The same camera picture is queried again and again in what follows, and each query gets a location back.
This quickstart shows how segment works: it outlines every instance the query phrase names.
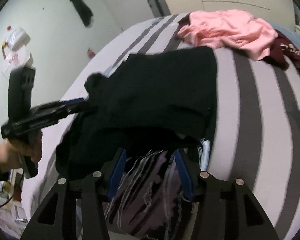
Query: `cable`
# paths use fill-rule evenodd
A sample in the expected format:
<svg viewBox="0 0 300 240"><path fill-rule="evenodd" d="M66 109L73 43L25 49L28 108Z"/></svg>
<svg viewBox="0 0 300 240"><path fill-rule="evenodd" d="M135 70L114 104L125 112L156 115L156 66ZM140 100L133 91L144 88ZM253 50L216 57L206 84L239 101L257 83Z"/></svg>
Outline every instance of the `cable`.
<svg viewBox="0 0 300 240"><path fill-rule="evenodd" d="M23 177L23 173L22 173L19 184L18 184L17 186L14 187L14 192L13 192L12 196L11 196L5 203L1 204L1 205L0 205L0 208L4 207L6 204L8 204L8 203L10 202L10 200L12 200L12 198L13 198L14 195L16 194L16 189L17 189L18 186L20 185L20 183L21 183L21 181L23 180L23 178L24 178L24 177Z"/></svg>

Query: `silver screw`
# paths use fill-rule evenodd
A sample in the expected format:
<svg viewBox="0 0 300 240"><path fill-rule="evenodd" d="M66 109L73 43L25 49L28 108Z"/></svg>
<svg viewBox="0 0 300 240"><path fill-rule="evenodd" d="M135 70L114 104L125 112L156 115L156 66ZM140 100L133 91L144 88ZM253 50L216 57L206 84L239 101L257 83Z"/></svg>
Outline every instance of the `silver screw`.
<svg viewBox="0 0 300 240"><path fill-rule="evenodd" d="M205 171L200 172L200 177L206 179L207 177L209 177L209 173L207 173Z"/></svg>
<svg viewBox="0 0 300 240"><path fill-rule="evenodd" d="M235 182L236 182L236 184L238 184L240 186L242 186L244 184L243 179L236 179Z"/></svg>
<svg viewBox="0 0 300 240"><path fill-rule="evenodd" d="M65 184L67 182L67 180L65 178L61 178L58 180L58 184L62 185Z"/></svg>
<svg viewBox="0 0 300 240"><path fill-rule="evenodd" d="M95 171L94 173L92 173L92 176L95 178L99 178L101 177L102 173L100 171Z"/></svg>

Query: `maroon garment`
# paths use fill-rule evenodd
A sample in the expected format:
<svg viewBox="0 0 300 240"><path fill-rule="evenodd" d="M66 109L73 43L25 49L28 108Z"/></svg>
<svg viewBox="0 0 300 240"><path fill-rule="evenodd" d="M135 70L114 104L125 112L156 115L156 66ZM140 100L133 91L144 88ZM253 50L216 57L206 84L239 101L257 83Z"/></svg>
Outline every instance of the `maroon garment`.
<svg viewBox="0 0 300 240"><path fill-rule="evenodd" d="M278 30L276 30L276 32L278 33L278 37L274 40L270 48L270 55L265 58L265 61L286 70L289 66L284 59L284 55L286 55L294 63L300 73L299 49L281 32Z"/></svg>

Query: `blue gripper pad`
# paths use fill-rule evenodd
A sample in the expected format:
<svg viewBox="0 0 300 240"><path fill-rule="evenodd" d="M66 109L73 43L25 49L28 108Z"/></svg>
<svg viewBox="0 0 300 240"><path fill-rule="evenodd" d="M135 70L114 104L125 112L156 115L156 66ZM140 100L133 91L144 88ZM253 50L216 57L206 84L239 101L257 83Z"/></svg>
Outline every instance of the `blue gripper pad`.
<svg viewBox="0 0 300 240"><path fill-rule="evenodd" d="M121 177L124 171L124 167L126 165L126 161L127 152L123 149L109 179L109 191L107 193L107 197L110 200L113 199L115 194L117 193L119 183L121 181Z"/></svg>
<svg viewBox="0 0 300 240"><path fill-rule="evenodd" d="M190 173L186 167L185 161L183 160L180 151L176 150L174 153L175 153L176 166L181 179L184 195L189 201L192 202L194 198L194 192L193 192Z"/></svg>

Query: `mattress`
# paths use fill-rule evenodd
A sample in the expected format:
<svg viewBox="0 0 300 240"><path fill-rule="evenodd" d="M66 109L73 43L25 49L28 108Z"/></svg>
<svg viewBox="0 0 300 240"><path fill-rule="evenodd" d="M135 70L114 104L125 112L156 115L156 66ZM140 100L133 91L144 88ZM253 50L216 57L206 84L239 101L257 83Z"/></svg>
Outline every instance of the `mattress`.
<svg viewBox="0 0 300 240"><path fill-rule="evenodd" d="M87 97L94 72L113 73L129 53L161 53L191 46L176 39L186 14L132 26L85 67L63 100ZM300 228L300 77L292 62L282 71L229 48L215 50L218 110L208 172L218 179L243 179L264 208L279 238ZM24 182L22 205L29 219L56 182L55 148L74 116L43 129L39 174Z"/></svg>

